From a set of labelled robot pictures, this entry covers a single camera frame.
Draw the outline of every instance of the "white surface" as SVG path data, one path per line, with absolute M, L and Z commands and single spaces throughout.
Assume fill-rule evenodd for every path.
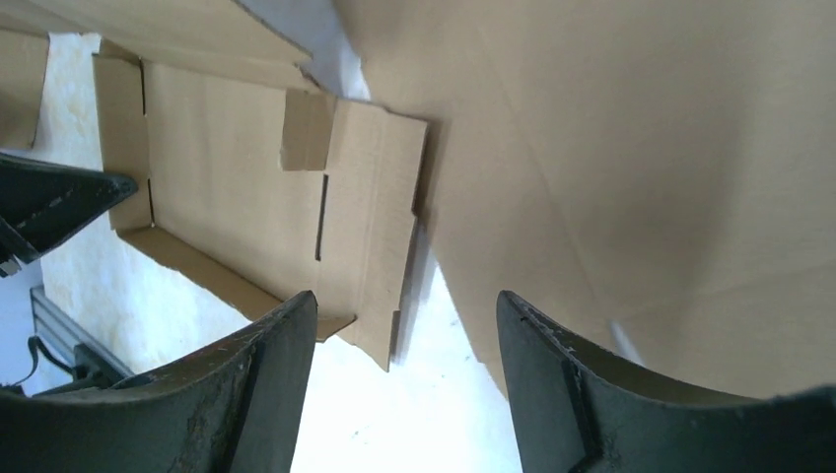
M 251 7 L 313 53 L 309 69 L 322 84 L 368 98 L 359 60 L 327 0 Z M 52 38 L 31 156 L 102 167 L 90 61 L 97 44 L 95 35 Z M 475 360 L 426 240 L 419 236 L 416 246 L 391 372 L 338 338 L 316 347 L 294 472 L 520 471 L 508 403 Z M 246 324 L 211 294 L 119 241 L 106 217 L 42 265 L 49 297 L 138 372 Z

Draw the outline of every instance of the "brown cardboard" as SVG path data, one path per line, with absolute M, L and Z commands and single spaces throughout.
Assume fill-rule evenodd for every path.
M 0 4 L 0 148 L 25 150 L 35 142 L 46 74 L 46 32 L 81 29 L 26 0 Z
M 836 379 L 836 4 L 335 5 L 373 99 L 436 124 L 418 205 L 500 384 L 502 289 L 714 389 Z
M 48 50 L 47 37 L 0 30 L 0 148 L 35 142 Z
M 229 0 L 35 2 L 107 38 L 104 168 L 140 186 L 110 212 L 122 239 L 250 319 L 314 289 L 317 338 L 357 319 L 386 368 L 426 123 L 318 92 Z

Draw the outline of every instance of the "corrugated cardboard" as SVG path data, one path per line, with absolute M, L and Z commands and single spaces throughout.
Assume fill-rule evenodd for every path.
M 33 1 L 107 39 L 104 168 L 140 184 L 118 234 L 250 319 L 314 289 L 317 337 L 357 319 L 346 338 L 387 368 L 426 123 L 319 92 L 231 0 Z
M 435 123 L 418 204 L 502 383 L 503 289 L 749 396 L 836 379 L 836 3 L 336 2 Z

